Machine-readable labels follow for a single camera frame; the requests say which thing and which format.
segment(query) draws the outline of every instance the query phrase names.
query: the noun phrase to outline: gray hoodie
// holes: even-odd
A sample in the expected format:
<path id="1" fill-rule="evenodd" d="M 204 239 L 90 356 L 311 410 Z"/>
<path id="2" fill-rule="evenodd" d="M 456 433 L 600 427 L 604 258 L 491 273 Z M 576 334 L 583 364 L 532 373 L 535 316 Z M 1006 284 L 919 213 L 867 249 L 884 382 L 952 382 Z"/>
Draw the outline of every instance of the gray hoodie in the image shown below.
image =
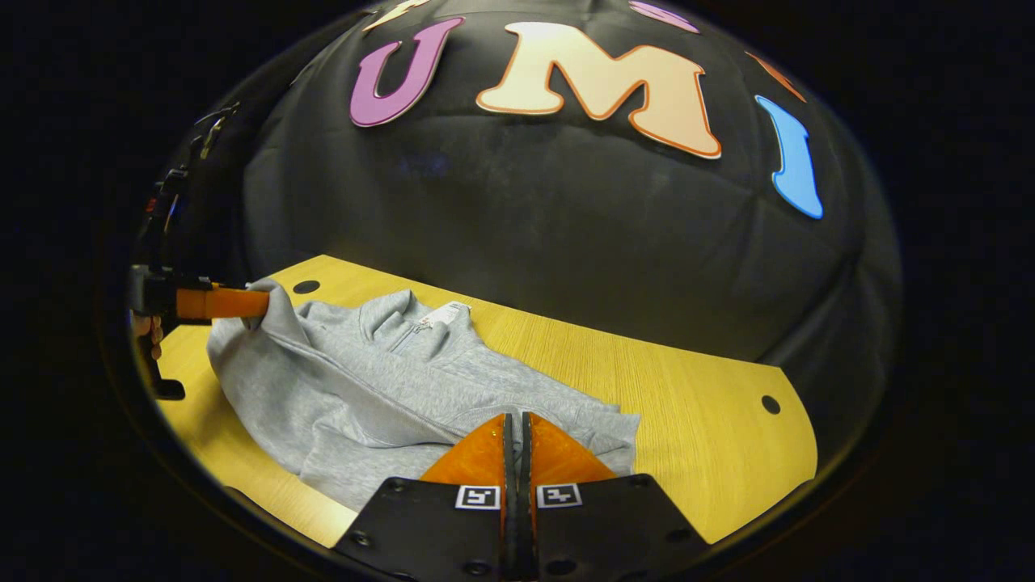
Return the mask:
<path id="1" fill-rule="evenodd" d="M 266 316 L 215 320 L 212 369 L 256 442 L 350 508 L 362 508 L 385 478 L 419 477 L 501 413 L 535 412 L 619 475 L 632 471 L 639 414 L 489 349 L 466 307 L 420 323 L 433 310 L 409 290 L 350 310 L 295 309 L 269 279 L 248 288 L 270 292 Z"/>

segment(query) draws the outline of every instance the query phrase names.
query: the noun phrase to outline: yellow table surface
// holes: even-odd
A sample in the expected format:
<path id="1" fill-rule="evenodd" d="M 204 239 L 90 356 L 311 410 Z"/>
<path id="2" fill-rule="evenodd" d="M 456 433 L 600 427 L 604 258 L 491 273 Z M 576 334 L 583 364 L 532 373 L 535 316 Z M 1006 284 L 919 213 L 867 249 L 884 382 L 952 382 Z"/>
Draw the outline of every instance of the yellow table surface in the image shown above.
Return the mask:
<path id="1" fill-rule="evenodd" d="M 641 414 L 637 472 L 650 473 L 708 543 L 715 543 L 816 476 L 816 437 L 783 373 L 770 366 L 631 340 L 497 305 L 321 256 L 271 278 L 296 307 L 356 308 L 412 289 L 438 308 L 459 300 L 485 344 L 625 413 Z M 315 280 L 320 288 L 292 288 Z M 182 401 L 159 401 L 211 475 L 317 543 L 333 546 L 356 513 L 302 484 L 252 439 L 223 395 L 205 344 L 210 326 L 180 326 L 162 341 L 158 368 L 181 381 Z M 779 403 L 778 414 L 762 397 Z"/>

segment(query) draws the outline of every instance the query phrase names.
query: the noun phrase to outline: wooden table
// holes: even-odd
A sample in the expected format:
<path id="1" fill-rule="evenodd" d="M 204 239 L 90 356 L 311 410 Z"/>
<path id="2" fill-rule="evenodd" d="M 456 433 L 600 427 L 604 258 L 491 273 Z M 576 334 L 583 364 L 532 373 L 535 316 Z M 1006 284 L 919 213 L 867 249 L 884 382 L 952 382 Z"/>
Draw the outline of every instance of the wooden table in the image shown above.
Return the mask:
<path id="1" fill-rule="evenodd" d="M 657 479 L 709 543 L 755 519 L 816 476 L 816 438 L 778 368 L 679 350 L 524 313 L 321 256 L 272 279 L 292 302 L 356 308 L 412 289 L 432 308 L 471 305 L 485 344 L 621 411 L 642 415 L 637 472 Z M 292 288 L 318 281 L 315 292 Z M 302 484 L 252 439 L 223 395 L 205 351 L 211 327 L 180 326 L 162 342 L 161 375 L 182 401 L 160 401 L 173 430 L 211 475 L 319 544 L 331 547 L 356 513 Z M 764 396 L 779 404 L 768 412 Z"/>

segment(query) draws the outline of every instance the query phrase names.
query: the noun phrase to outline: purple letter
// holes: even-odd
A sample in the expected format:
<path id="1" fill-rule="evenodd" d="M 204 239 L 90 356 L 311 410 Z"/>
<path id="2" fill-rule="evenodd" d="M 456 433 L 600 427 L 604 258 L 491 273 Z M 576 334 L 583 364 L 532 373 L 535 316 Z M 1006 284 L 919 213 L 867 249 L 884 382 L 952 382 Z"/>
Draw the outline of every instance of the purple letter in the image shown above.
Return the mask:
<path id="1" fill-rule="evenodd" d="M 455 18 L 432 25 L 413 36 L 417 50 L 410 63 L 406 79 L 394 93 L 382 97 L 378 94 L 378 81 L 388 56 L 398 50 L 403 42 L 385 45 L 366 55 L 359 62 L 359 78 L 352 88 L 352 103 L 349 116 L 360 127 L 380 125 L 407 112 L 424 94 L 432 82 L 435 67 L 442 56 L 449 31 L 464 24 L 464 19 Z"/>
<path id="2" fill-rule="evenodd" d="M 658 8 L 657 6 L 651 6 L 650 4 L 645 4 L 643 2 L 637 2 L 635 0 L 629 2 L 629 7 L 645 17 L 649 17 L 656 21 L 661 21 L 663 23 L 671 24 L 676 28 L 682 28 L 687 32 L 701 34 L 701 31 L 698 30 L 698 27 L 690 24 L 689 21 L 687 21 L 686 19 L 684 19 L 679 14 L 674 14 L 670 12 L 669 10 Z"/>

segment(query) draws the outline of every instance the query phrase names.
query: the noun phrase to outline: clothing tag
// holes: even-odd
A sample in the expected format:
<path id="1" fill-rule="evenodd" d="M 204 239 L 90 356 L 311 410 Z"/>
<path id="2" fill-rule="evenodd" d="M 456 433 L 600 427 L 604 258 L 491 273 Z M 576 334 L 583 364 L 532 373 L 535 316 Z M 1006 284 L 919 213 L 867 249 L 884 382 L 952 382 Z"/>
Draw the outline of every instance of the clothing tag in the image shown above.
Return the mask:
<path id="1" fill-rule="evenodd" d="M 442 323 L 449 325 L 452 320 L 456 319 L 456 315 L 460 314 L 460 311 L 464 308 L 470 310 L 471 305 L 460 301 L 449 301 L 421 318 L 418 325 L 432 324 L 436 321 L 441 321 Z"/>

